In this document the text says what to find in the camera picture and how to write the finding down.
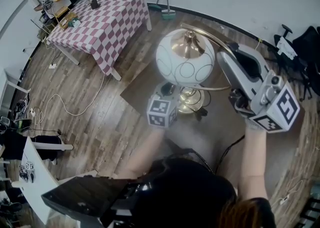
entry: white lamp shade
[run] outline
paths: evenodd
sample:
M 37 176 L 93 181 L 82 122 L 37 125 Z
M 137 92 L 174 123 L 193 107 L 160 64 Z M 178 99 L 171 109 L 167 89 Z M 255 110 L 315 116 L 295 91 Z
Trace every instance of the white lamp shade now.
M 184 58 L 177 55 L 171 46 L 172 37 L 185 29 L 178 29 L 167 34 L 156 51 L 156 64 L 162 76 L 175 85 L 192 87 L 199 85 L 212 72 L 215 64 L 215 51 L 209 40 L 201 35 L 205 44 L 204 53 L 197 58 Z

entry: wooden floor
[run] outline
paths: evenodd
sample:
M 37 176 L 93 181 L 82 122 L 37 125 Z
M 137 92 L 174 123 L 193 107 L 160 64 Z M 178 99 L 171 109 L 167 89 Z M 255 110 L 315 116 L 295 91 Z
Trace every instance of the wooden floor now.
M 155 50 L 161 38 L 177 28 L 181 22 L 201 20 L 234 41 L 253 48 L 258 43 L 240 32 L 194 15 L 177 12 L 176 19 L 171 21 L 163 21 L 158 12 L 151 12 L 150 15 L 152 32 L 148 32 L 142 26 L 129 41 L 115 64 L 115 68 L 123 77 L 122 80 L 118 82 L 111 75 L 106 76 L 95 102 L 83 115 L 67 114 L 59 97 L 54 97 L 48 104 L 47 113 L 41 125 L 42 129 L 60 129 L 63 132 L 64 141 L 74 145 L 72 151 L 66 151 L 58 159 L 57 166 L 46 163 L 58 179 L 94 169 L 100 176 L 117 174 L 135 147 L 148 135 L 149 128 L 146 120 L 129 106 L 120 94 L 154 59 Z M 263 44 L 259 45 L 258 50 L 263 56 L 269 57 L 267 47 Z M 47 50 L 45 46 L 39 49 L 31 60 L 21 84 L 26 89 L 31 88 L 30 107 L 39 107 L 45 112 L 47 101 L 54 94 L 62 97 L 67 110 L 73 114 L 81 113 L 90 104 L 104 75 L 91 55 L 75 50 L 73 55 L 79 59 L 79 66 L 75 66 L 63 54 L 59 54 L 55 61 L 58 67 L 51 70 L 49 64 L 54 57 L 53 49 Z M 302 92 L 302 87 L 299 85 L 294 84 L 293 88 L 297 94 Z M 21 99 L 21 95 L 17 94 L 15 99 L 16 101 Z M 306 111 L 300 144 L 290 168 L 283 175 L 270 200 L 280 228 L 294 226 L 296 217 L 308 197 L 312 181 L 320 175 L 319 152 L 316 149 L 320 147 L 319 116 L 316 112 L 318 99 L 314 97 L 302 103 Z M 33 137 L 40 135 L 40 131 L 30 131 L 29 134 Z M 55 135 L 54 132 L 42 134 Z M 15 161 L 9 166 L 9 176 L 13 181 L 18 179 L 18 165 L 19 162 Z M 279 198 L 285 197 L 287 191 L 299 180 L 302 182 L 292 190 L 297 192 L 291 195 L 286 204 L 279 206 Z M 44 227 L 33 211 L 28 208 L 24 210 L 21 220 L 23 224 L 31 225 L 33 228 Z M 50 220 L 46 227 L 72 228 L 76 227 L 76 223 L 67 217 L 57 217 Z

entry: white desk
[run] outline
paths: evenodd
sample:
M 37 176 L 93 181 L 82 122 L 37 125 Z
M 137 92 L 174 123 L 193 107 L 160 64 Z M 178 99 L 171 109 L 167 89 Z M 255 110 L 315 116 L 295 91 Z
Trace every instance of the white desk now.
M 24 166 L 26 161 L 34 163 L 34 183 L 26 183 L 22 178 L 19 178 L 19 181 L 13 182 L 12 186 L 21 188 L 21 191 L 30 207 L 37 214 L 40 220 L 44 224 L 47 224 L 50 218 L 59 214 L 44 204 L 41 195 L 56 188 L 59 184 L 65 183 L 71 178 L 57 181 L 46 168 L 30 137 L 27 138 L 24 148 L 21 165 Z M 97 171 L 87 172 L 77 177 L 83 177 L 86 175 L 92 175 L 95 177 L 97 175 Z
M 8 112 L 11 112 L 11 110 L 8 109 L 7 107 L 2 107 L 2 101 L 4 99 L 4 94 L 5 94 L 7 86 L 10 85 L 10 86 L 16 88 L 17 90 L 20 90 L 20 91 L 22 91 L 22 92 L 24 92 L 26 94 L 28 94 L 29 91 L 17 86 L 16 84 L 14 84 L 12 82 L 10 82 L 8 80 L 8 76 L 7 75 L 9 75 L 10 77 L 12 77 L 13 79 L 15 79 L 15 80 L 17 80 L 19 82 L 21 82 L 21 80 L 16 78 L 15 76 L 12 76 L 12 75 L 8 74 L 2 67 L 0 67 L 0 109 L 6 110 Z

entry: checkered tablecloth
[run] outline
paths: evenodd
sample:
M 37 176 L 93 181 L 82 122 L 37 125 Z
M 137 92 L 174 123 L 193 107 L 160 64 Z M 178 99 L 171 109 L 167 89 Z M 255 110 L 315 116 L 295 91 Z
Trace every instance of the checkered tablecloth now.
M 48 42 L 91 53 L 101 70 L 109 75 L 115 60 L 141 26 L 149 18 L 144 0 L 97 0 L 92 10 L 89 0 L 82 0 L 72 11 L 81 25 L 63 31 L 57 26 Z

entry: table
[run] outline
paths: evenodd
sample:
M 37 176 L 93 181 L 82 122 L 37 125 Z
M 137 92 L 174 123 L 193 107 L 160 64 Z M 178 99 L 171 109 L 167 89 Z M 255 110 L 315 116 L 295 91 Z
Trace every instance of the table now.
M 113 68 L 119 54 L 143 22 L 152 30 L 146 0 L 97 0 L 100 7 L 92 10 L 89 0 L 80 1 L 72 11 L 79 17 L 78 28 L 63 31 L 57 26 L 49 35 L 53 43 L 73 63 L 79 64 L 64 47 L 91 53 L 101 70 L 121 80 Z
M 24 148 L 25 149 L 23 151 L 21 165 L 24 166 L 26 161 L 34 163 L 35 180 L 34 183 L 26 183 L 22 178 L 19 178 L 19 181 L 13 182 L 12 186 L 21 189 L 30 207 L 37 214 L 40 220 L 44 224 L 47 224 L 48 220 L 57 216 L 58 213 L 53 211 L 51 208 L 44 204 L 41 195 L 56 188 L 60 184 L 72 178 L 57 181 L 51 175 L 50 171 L 46 168 L 30 137 L 27 138 Z M 95 177 L 97 175 L 97 171 L 90 171 L 85 174 L 78 175 L 78 177 L 83 177 L 86 175 L 92 175 Z
M 231 41 L 226 36 L 212 28 L 195 21 L 194 26 L 212 33 L 222 41 Z M 164 78 L 161 76 L 154 59 L 121 94 L 138 113 L 147 116 L 148 99 L 155 87 Z M 219 64 L 216 62 L 209 78 L 204 82 L 205 87 L 219 88 L 228 86 Z M 245 133 L 245 122 L 236 114 L 229 100 L 229 90 L 210 92 L 211 104 L 206 107 L 208 116 L 198 122 L 194 115 L 179 114 L 178 120 L 167 131 L 166 136 L 181 148 L 193 148 L 209 165 L 216 167 L 225 149 Z M 304 119 L 304 109 L 300 113 L 292 128 L 288 132 L 268 134 L 267 136 L 267 162 L 265 172 L 265 185 L 269 195 L 274 192 L 277 183 L 289 167 L 299 144 L 299 137 Z M 240 174 L 243 144 L 234 146 L 222 165 L 218 174 L 226 177 L 236 187 Z
M 6 111 L 8 111 L 8 112 L 11 112 L 10 109 L 8 109 L 8 108 L 6 108 L 6 107 L 2 107 L 2 101 L 3 101 L 3 99 L 4 99 L 4 94 L 5 94 L 5 91 L 6 91 L 7 86 L 10 85 L 10 86 L 16 88 L 17 90 L 20 90 L 20 91 L 22 91 L 22 92 L 24 92 L 24 93 L 26 93 L 26 94 L 28 94 L 29 91 L 28 91 L 28 90 L 25 90 L 25 89 L 23 89 L 23 88 L 21 88 L 21 87 L 19 87 L 19 86 L 17 86 L 17 85 L 14 84 L 13 82 L 10 82 L 10 81 L 8 80 L 8 75 L 9 75 L 10 77 L 12 77 L 13 79 L 17 80 L 18 82 L 21 82 L 21 80 L 18 79 L 18 78 L 16 78 L 16 77 L 13 76 L 13 75 L 8 74 L 2 67 L 0 67 L 0 109 L 6 110 Z

